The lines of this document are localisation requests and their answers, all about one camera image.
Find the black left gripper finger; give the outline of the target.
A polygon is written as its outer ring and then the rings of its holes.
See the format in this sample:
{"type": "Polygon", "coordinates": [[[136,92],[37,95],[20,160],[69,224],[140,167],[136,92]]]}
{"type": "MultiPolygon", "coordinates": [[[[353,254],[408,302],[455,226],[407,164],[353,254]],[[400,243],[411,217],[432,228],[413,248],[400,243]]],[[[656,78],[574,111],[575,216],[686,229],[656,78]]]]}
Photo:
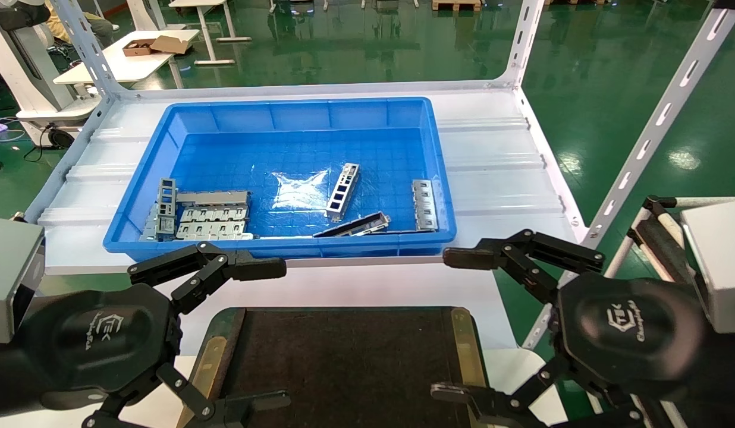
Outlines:
{"type": "Polygon", "coordinates": [[[287,273],[280,257],[255,258],[248,250],[224,252],[211,242],[202,241],[145,260],[128,268],[131,284],[156,287],[189,275],[171,293],[175,311],[189,314],[229,280],[240,282],[277,279],[287,273]]]}

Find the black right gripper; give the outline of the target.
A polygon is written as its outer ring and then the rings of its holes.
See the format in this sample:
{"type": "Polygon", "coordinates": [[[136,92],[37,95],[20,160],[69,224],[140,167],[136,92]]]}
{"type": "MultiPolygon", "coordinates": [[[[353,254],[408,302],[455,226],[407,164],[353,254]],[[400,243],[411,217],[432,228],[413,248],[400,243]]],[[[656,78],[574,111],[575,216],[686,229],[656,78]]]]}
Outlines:
{"type": "MultiPolygon", "coordinates": [[[[435,400],[465,404],[483,424],[546,427],[530,405],[561,377],[589,386],[663,398],[686,390],[708,321],[698,299],[672,282],[611,279],[583,273],[558,290],[561,344],[555,355],[511,395],[495,388],[435,383],[435,400]],[[589,372],[592,377],[584,379],[589,372]]],[[[640,427],[642,412],[626,404],[558,427],[640,427]]]]}

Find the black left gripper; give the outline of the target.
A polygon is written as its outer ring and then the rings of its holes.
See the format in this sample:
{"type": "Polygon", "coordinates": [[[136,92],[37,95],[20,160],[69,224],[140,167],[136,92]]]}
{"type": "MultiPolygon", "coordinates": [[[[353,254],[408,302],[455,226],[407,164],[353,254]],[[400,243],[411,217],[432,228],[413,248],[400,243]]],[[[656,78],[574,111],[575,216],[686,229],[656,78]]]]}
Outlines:
{"type": "Polygon", "coordinates": [[[181,336],[172,301],[149,285],[132,285],[52,298],[22,323],[20,349],[44,395],[109,395],[83,427],[141,427],[118,416],[129,398],[146,396],[160,382],[193,412],[186,427],[246,427],[255,412],[291,403],[285,390],[208,400],[167,364],[181,336]]]}

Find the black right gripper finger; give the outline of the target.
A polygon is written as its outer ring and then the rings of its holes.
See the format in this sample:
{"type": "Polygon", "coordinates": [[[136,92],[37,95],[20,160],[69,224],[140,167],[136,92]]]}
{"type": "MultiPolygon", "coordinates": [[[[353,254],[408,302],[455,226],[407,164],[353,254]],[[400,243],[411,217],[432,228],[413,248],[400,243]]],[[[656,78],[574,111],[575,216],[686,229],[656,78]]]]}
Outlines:
{"type": "Polygon", "coordinates": [[[463,270],[503,270],[542,304],[556,301],[558,280],[539,261],[572,273],[599,273],[606,257],[596,250],[531,229],[508,238],[483,238],[474,247],[447,247],[446,266],[463,270]]]}

